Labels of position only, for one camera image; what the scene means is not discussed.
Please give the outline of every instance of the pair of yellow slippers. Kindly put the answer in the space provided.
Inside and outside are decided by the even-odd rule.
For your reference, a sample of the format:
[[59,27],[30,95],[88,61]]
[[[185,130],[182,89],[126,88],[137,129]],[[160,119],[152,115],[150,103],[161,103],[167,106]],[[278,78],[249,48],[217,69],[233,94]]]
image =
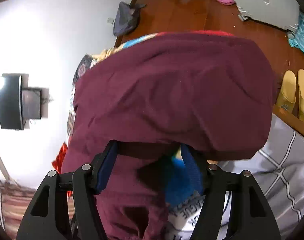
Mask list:
[[[284,74],[281,90],[276,105],[292,113],[296,103],[296,85],[297,79],[295,74],[288,70]],[[299,85],[299,119],[304,122],[304,70],[298,71]]]

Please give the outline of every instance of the metal screw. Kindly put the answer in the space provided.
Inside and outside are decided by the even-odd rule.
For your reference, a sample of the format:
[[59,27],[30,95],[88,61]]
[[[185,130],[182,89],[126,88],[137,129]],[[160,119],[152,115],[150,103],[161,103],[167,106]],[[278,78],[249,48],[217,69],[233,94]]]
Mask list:
[[52,171],[50,171],[49,173],[47,173],[47,175],[48,175],[49,177],[53,177],[53,176],[56,175],[56,171],[52,170]]
[[211,171],[216,171],[218,169],[218,167],[215,164],[211,163],[211,164],[209,164],[209,169]]
[[243,171],[243,175],[246,176],[246,177],[250,177],[251,176],[251,172],[245,170],[245,171]]
[[84,164],[83,166],[82,166],[82,170],[84,170],[84,171],[87,171],[87,170],[89,170],[91,168],[91,165],[90,164]]

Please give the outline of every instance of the maroon shirt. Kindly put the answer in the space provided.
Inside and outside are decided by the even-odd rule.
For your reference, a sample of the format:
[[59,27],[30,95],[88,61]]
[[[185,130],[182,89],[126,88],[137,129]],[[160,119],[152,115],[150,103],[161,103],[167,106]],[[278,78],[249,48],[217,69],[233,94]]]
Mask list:
[[210,160],[251,158],[271,124],[274,73],[250,40],[177,33],[108,57],[76,83],[62,171],[120,145],[97,208],[109,238],[161,239],[168,218],[151,165],[185,143]]

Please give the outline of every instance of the white suitcase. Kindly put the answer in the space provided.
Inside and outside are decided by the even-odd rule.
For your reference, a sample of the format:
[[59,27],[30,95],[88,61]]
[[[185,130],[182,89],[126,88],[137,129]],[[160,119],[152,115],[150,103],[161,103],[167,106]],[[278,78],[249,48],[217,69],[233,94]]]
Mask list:
[[299,4],[296,0],[235,0],[239,18],[248,17],[287,30],[293,39],[298,29]]

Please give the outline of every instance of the wooden floor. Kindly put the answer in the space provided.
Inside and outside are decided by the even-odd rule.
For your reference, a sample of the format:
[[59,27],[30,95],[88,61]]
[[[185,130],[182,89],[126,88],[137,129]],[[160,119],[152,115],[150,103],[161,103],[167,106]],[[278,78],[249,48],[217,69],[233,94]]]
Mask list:
[[[214,0],[137,0],[137,3],[146,4],[140,24],[122,42],[157,32],[222,30],[255,41],[280,81],[286,70],[297,75],[300,68],[304,69],[304,54],[290,47],[285,31],[250,19],[240,21],[236,5],[225,6]],[[298,116],[298,86],[296,98],[293,114]]]

